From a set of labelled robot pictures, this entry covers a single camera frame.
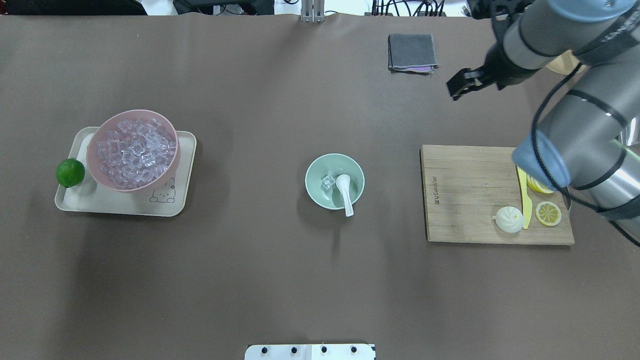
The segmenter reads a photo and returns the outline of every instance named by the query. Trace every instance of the green bowl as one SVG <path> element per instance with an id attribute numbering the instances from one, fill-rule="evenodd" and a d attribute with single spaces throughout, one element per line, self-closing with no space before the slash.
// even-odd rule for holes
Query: green bowl
<path id="1" fill-rule="evenodd" d="M 342 154 L 322 155 L 309 165 L 305 175 L 307 193 L 316 204 L 329 210 L 344 209 L 342 195 L 335 185 L 331 190 L 323 190 L 322 178 L 326 174 L 330 174 L 334 178 L 347 174 L 351 178 L 351 186 L 349 187 L 351 203 L 354 204 L 358 201 L 364 190 L 364 173 L 354 159 Z"/>

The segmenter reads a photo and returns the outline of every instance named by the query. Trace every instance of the pink bowl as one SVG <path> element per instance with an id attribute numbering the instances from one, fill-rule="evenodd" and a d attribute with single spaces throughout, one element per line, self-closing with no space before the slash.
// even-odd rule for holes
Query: pink bowl
<path id="1" fill-rule="evenodd" d="M 150 120 L 153 117 L 162 123 L 162 125 L 166 129 L 166 132 L 168 133 L 168 137 L 173 138 L 175 140 L 175 156 L 173 157 L 173 160 L 169 164 L 169 167 L 166 169 L 166 171 L 162 175 L 160 175 L 160 177 L 153 180 L 149 184 L 146 184 L 145 186 L 141 186 L 135 189 L 128 189 L 128 190 L 118 189 L 115 186 L 115 184 L 111 180 L 109 180 L 109 176 L 105 174 L 102 170 L 100 170 L 99 166 L 102 160 L 98 159 L 97 144 L 99 142 L 105 142 L 107 140 L 107 132 L 110 130 L 118 130 L 118 123 L 125 119 L 129 119 L 133 122 L 136 119 L 142 119 L 143 121 L 146 121 L 146 120 Z M 104 124 L 100 126 L 100 128 L 98 128 L 93 138 L 89 142 L 89 146 L 87 147 L 87 150 L 86 150 L 86 164 L 87 164 L 87 167 L 89 168 L 89 173 L 91 174 L 91 176 L 93 176 L 93 178 L 99 184 L 102 184 L 111 190 L 115 190 L 117 192 L 124 192 L 124 193 L 139 192 L 149 187 L 153 187 L 155 183 L 161 183 L 166 179 L 175 177 L 175 171 L 178 169 L 179 162 L 180 162 L 180 143 L 178 142 L 178 134 L 175 132 L 175 128 L 173 127 L 171 122 L 167 120 L 166 117 L 150 110 L 129 110 L 123 113 L 119 113 L 114 117 L 111 117 L 109 120 L 105 121 Z"/>

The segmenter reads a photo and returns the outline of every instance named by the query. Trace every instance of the bowl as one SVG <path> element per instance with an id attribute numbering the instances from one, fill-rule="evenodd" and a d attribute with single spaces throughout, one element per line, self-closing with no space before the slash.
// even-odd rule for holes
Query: bowl
<path id="1" fill-rule="evenodd" d="M 334 178 L 347 174 L 351 178 L 349 195 L 354 204 L 364 191 L 364 173 L 358 163 L 343 154 L 326 154 L 315 159 L 305 174 L 305 187 L 311 199 L 318 205 L 329 210 L 344 209 L 342 195 L 334 185 L 326 190 L 323 178 L 330 174 Z"/>
<path id="2" fill-rule="evenodd" d="M 97 144 L 99 142 L 105 142 L 107 140 L 108 131 L 119 130 L 118 123 L 125 119 L 129 119 L 131 122 L 134 122 L 137 119 L 141 119 L 142 121 L 146 122 L 151 118 L 155 118 L 160 123 L 162 123 L 162 125 L 164 126 L 164 129 L 167 132 L 166 137 L 175 140 L 175 143 L 176 143 L 175 155 L 173 156 L 173 159 L 171 160 L 169 165 L 167 165 L 168 166 L 167 169 L 159 177 L 155 178 L 149 184 L 146 184 L 144 186 L 141 186 L 135 189 L 118 188 L 112 182 L 112 180 L 109 179 L 109 176 L 100 169 L 100 164 L 102 163 L 103 160 L 98 158 Z M 171 177 L 175 177 L 175 171 L 178 168 L 179 162 L 180 162 L 180 143 L 178 141 L 178 134 L 176 133 L 175 128 L 166 117 L 156 113 L 155 111 L 150 111 L 150 110 L 129 110 L 111 117 L 109 120 L 105 121 L 104 124 L 102 124 L 100 128 L 98 128 L 98 130 L 95 132 L 95 134 L 93 135 L 93 138 L 89 142 L 89 146 L 87 146 L 87 152 L 86 152 L 87 167 L 89 168 L 89 173 L 96 180 L 96 182 L 98 182 L 102 186 L 105 186 L 106 188 L 109 188 L 117 192 L 123 192 L 123 193 L 140 192 L 140 191 L 146 190 L 147 188 L 153 187 L 154 184 L 156 183 L 161 183 Z"/>

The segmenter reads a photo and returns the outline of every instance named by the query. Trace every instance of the folded cloth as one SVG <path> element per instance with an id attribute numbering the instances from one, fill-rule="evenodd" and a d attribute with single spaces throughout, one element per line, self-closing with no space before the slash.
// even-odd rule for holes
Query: folded cloth
<path id="1" fill-rule="evenodd" d="M 391 34 L 388 51 L 391 71 L 428 75 L 440 66 L 431 34 Z"/>

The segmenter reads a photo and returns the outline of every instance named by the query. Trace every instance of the wooden cutting board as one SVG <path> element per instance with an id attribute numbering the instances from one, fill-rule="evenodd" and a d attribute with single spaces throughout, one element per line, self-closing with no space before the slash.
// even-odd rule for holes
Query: wooden cutting board
<path id="1" fill-rule="evenodd" d="M 528 229 L 500 230 L 493 216 L 503 206 L 522 210 L 520 185 L 511 161 L 512 147 L 423 145 L 422 189 L 429 241 L 572 245 L 569 214 L 559 192 L 544 194 L 527 187 L 533 201 Z M 536 206 L 551 201 L 560 207 L 560 224 L 542 225 Z"/>

